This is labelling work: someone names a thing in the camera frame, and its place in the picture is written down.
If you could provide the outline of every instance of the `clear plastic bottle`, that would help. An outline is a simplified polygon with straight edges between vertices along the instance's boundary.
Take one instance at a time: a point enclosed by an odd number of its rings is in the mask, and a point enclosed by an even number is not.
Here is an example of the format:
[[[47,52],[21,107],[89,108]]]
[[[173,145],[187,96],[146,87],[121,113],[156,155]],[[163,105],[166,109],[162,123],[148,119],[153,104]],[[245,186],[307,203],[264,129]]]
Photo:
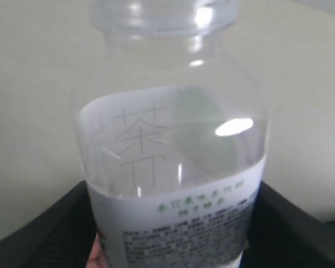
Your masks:
[[[112,268],[238,267],[266,155],[253,76],[223,48],[236,0],[95,0],[106,66],[74,118]]]

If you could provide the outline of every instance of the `white label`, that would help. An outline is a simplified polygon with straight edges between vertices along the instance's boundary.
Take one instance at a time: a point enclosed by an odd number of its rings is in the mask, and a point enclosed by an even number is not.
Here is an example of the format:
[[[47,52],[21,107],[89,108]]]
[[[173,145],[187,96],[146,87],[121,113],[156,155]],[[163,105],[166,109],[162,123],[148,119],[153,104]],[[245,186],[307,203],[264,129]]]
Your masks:
[[[153,197],[110,198],[90,186],[110,268],[238,267],[264,163]]]

